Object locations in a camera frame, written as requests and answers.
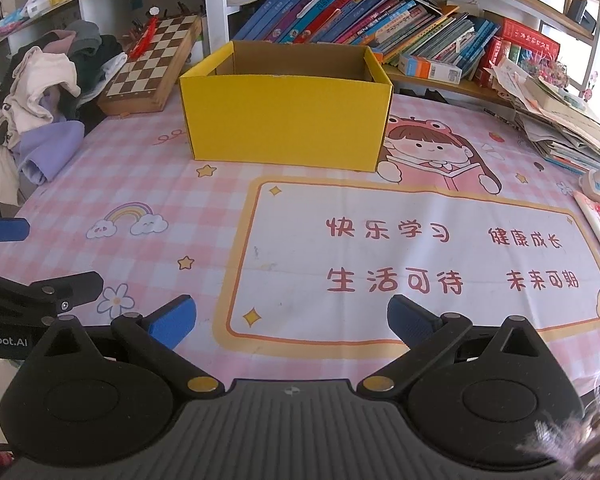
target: gray ribbed plate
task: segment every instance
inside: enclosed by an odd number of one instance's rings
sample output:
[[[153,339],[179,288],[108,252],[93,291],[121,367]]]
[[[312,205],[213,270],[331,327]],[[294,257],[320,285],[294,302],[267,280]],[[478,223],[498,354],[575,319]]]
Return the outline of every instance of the gray ribbed plate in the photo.
[[[494,473],[426,447],[390,402],[349,381],[236,381],[184,407],[164,437],[109,465],[60,469],[18,460],[4,480],[556,480],[555,466]]]

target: yellow star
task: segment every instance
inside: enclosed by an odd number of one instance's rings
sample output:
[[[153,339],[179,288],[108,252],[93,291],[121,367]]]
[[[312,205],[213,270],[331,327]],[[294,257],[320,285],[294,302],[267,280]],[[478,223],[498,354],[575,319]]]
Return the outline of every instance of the yellow star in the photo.
[[[214,171],[218,168],[213,168],[212,166],[205,164],[202,168],[198,168],[196,171],[198,172],[198,176],[212,176]]]
[[[242,316],[244,318],[244,320],[249,323],[249,328],[251,328],[251,325],[254,324],[257,320],[262,319],[260,317],[260,314],[258,314],[256,312],[255,308],[252,308],[250,311],[248,311],[244,316]]]
[[[185,256],[184,258],[178,260],[178,265],[180,266],[180,270],[190,269],[193,262],[195,262],[195,260]]]

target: orange outline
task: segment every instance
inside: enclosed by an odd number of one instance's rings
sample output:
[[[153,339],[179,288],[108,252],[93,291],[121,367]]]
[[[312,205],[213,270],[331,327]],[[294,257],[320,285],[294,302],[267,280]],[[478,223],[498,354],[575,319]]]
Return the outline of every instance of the orange outline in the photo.
[[[328,178],[277,178],[274,176],[263,176],[254,179],[247,193],[244,208],[238,221],[238,227],[234,238],[234,244],[230,251],[222,289],[216,304],[216,312],[213,321],[213,333],[221,346],[233,351],[264,354],[280,357],[296,358],[395,358],[402,355],[406,346],[399,340],[380,339],[372,341],[305,341],[289,340],[263,335],[249,335],[234,332],[231,328],[231,317],[234,309],[242,264],[247,251],[247,241],[251,233],[253,219],[258,207],[258,200],[262,187],[265,184],[307,184],[311,186],[350,187],[357,189],[379,189],[395,192],[417,193],[433,192],[451,198],[466,198],[480,202],[493,202],[506,205],[529,207],[542,211],[555,212],[568,216],[575,221],[580,234],[584,238],[591,254],[600,270],[600,256],[593,248],[591,240],[582,225],[573,214],[562,208],[549,205],[511,200],[498,196],[485,196],[483,194],[459,193],[450,190],[441,190],[433,187],[405,188],[396,187],[395,184],[380,184],[377,182],[352,182],[349,180],[334,180]],[[538,330],[542,338],[549,342],[562,339],[583,332],[590,332],[600,328],[600,319],[593,318],[565,325],[548,327]]]

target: purple book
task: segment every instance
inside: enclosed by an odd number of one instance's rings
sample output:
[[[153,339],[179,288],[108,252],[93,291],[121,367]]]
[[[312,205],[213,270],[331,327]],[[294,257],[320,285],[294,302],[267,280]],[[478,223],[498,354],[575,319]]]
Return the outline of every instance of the purple book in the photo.
[[[282,20],[280,20],[280,22],[276,25],[276,28],[267,34],[267,37],[264,39],[264,41],[271,41],[275,43],[276,40],[282,38],[298,19],[298,13],[304,9],[304,6],[310,1],[311,0],[300,0],[293,9],[286,13],[285,17],[282,18]]]

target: gold screw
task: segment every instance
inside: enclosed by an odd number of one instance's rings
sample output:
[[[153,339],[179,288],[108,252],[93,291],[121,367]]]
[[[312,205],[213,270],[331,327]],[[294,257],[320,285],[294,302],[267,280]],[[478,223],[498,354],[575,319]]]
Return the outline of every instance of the gold screw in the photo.
[[[187,382],[187,387],[192,392],[197,392],[199,394],[212,392],[219,386],[219,383],[213,377],[202,376],[202,377],[194,377],[193,379],[189,379]]]
[[[372,392],[388,392],[394,387],[394,382],[389,377],[372,375],[362,381],[362,385]]]

